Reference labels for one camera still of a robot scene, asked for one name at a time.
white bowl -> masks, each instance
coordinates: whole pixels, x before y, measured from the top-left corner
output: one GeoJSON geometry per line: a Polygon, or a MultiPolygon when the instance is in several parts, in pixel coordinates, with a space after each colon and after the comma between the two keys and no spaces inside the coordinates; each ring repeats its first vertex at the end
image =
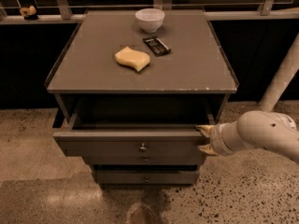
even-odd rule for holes
{"type": "Polygon", "coordinates": [[[135,17],[143,31],[154,33],[161,27],[165,14],[160,9],[146,8],[137,11],[135,17]]]}

white pipe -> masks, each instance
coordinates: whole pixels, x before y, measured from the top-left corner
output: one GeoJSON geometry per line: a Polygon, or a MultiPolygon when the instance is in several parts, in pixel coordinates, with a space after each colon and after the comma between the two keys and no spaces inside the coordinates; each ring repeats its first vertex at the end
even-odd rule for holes
{"type": "Polygon", "coordinates": [[[292,78],[299,70],[299,35],[293,41],[280,68],[273,77],[269,87],[259,103],[262,111],[272,111],[282,93],[286,90],[292,78]]]}

black wall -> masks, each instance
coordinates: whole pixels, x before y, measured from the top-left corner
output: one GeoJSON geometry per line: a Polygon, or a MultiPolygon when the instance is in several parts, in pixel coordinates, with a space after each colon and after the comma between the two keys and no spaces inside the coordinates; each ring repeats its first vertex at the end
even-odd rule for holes
{"type": "Polygon", "coordinates": [[[76,26],[0,26],[0,108],[57,106],[44,83],[76,26]]]}
{"type": "MultiPolygon", "coordinates": [[[[231,101],[259,101],[299,31],[299,20],[213,21],[240,83],[231,101]]],[[[299,74],[281,99],[299,99],[299,74]]]]}

cabinet top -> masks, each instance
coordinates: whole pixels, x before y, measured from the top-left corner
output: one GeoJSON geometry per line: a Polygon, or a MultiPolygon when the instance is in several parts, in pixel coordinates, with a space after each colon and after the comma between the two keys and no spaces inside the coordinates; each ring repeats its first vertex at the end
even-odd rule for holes
{"type": "Polygon", "coordinates": [[[167,10],[153,34],[135,22],[135,11],[89,11],[52,77],[52,93],[234,93],[237,81],[201,10],[167,10]],[[158,36],[172,51],[155,57],[142,38],[158,36]],[[136,70],[114,54],[129,46],[150,56],[136,70]]]}

drawer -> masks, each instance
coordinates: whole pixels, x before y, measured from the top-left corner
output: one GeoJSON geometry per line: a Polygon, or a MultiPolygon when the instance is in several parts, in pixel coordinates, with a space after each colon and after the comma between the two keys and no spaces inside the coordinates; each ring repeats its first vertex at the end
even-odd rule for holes
{"type": "Polygon", "coordinates": [[[205,157],[84,157],[83,160],[89,165],[201,165],[205,157]]]}
{"type": "Polygon", "coordinates": [[[96,171],[96,182],[101,185],[192,185],[196,183],[199,174],[197,172],[124,172],[124,171],[96,171]]]}
{"type": "Polygon", "coordinates": [[[54,134],[66,156],[192,157],[203,136],[192,131],[69,131],[54,134]]]}

